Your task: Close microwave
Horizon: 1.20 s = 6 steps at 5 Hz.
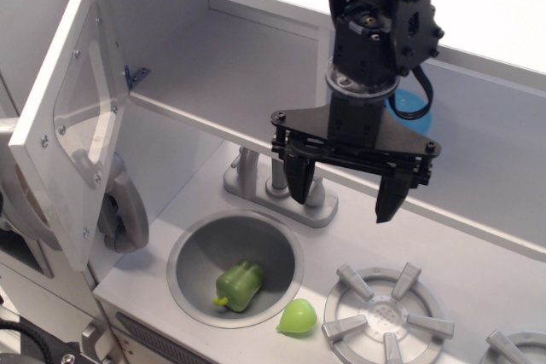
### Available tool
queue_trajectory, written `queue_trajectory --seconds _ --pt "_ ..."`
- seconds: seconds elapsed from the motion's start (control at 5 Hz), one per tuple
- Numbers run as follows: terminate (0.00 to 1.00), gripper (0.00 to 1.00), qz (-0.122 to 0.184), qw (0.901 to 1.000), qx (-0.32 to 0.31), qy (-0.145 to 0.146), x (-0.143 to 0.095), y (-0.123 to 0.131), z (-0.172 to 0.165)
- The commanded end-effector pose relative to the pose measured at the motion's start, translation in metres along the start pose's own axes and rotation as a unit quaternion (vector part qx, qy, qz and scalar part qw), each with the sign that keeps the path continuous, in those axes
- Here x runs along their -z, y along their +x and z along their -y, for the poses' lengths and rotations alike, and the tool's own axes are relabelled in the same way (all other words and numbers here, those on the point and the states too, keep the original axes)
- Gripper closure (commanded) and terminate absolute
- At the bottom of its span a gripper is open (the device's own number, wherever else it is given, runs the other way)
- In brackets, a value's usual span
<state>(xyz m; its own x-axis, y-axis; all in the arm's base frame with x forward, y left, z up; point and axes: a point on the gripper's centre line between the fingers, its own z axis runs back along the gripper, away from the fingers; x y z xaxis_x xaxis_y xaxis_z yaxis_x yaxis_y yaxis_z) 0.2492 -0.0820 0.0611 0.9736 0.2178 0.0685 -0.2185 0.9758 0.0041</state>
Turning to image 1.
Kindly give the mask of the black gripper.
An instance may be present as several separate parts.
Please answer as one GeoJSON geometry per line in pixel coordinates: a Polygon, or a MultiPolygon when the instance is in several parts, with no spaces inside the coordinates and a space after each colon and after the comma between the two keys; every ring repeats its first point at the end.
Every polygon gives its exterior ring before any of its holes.
{"type": "Polygon", "coordinates": [[[291,197],[301,205],[311,191],[315,163],[382,176],[376,222],[390,222],[412,185],[427,185],[440,145],[400,124],[384,101],[333,95],[322,107],[279,110],[272,150],[284,161],[291,197]]]}

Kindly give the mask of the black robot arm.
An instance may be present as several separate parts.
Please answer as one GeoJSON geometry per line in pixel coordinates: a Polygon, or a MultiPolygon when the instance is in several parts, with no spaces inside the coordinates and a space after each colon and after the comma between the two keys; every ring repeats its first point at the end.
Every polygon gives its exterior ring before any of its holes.
{"type": "Polygon", "coordinates": [[[283,163],[288,191],[304,203],[316,163],[380,177],[377,222],[390,221],[408,192],[428,184],[437,142],[411,130],[430,106],[397,107],[401,78],[413,75],[427,99],[433,86],[422,64],[439,52],[443,30],[431,0],[328,0],[334,51],[322,107],[277,111],[272,149],[283,163]]]}

